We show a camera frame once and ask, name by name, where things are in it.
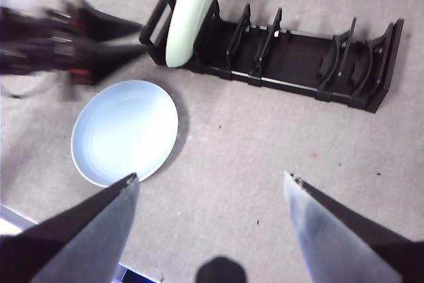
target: dish rack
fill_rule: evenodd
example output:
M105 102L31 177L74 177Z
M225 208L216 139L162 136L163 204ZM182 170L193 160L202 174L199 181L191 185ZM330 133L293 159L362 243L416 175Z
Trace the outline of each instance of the dish rack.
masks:
M172 13L162 27L158 23L166 7L172 11L175 4L159 0L140 33L140 43L162 66ZM353 39L356 18L348 31L331 36L282 28L281 20L279 8L271 25L254 25L247 4L238 22L225 21L214 0L193 45L194 55L181 68L377 111L392 81L403 19L365 41Z

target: black object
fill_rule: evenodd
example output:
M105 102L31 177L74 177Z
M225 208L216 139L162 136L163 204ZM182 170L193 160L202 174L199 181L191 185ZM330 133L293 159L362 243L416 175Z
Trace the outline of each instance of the black object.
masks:
M243 267L226 257L219 256L205 263L197 271L195 283L246 283Z
M110 283L133 224L131 174L81 204L0 240L0 278L15 283Z
M47 9L39 19L0 10L0 74L67 70L72 83L95 85L144 52L137 44L102 43L140 32L142 25L102 13L85 0L65 3L64 13Z
M140 43L159 65L166 64L169 17L156 43L150 36L166 5L173 9L175 0L159 0L140 35ZM328 37L281 28L281 19L280 8L272 25L254 25L247 4L237 23L224 21L214 0L194 55L182 68L376 112L392 80L402 19L390 23L380 38L366 41L352 38L356 19L345 33Z

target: floor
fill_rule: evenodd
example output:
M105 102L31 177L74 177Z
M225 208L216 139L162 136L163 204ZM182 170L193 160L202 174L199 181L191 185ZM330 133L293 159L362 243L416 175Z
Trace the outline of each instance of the floor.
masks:
M88 0L107 13L145 23L157 0ZM36 0L59 7L60 0ZM219 0L237 20L354 37L380 36L405 19L396 69L377 114L252 87L144 56L100 86L63 101L61 75L2 77L8 89L54 84L28 99L1 99L1 201L42 221L99 191L74 168L72 126L83 106L123 80L159 84L180 118L165 165L141 184L138 211L121 262L164 282L193 282L196 270L226 255L248 281L308 282L282 195L283 171L296 173L349 208L411 240L424 239L424 2L422 0ZM126 41L136 43L136 37Z

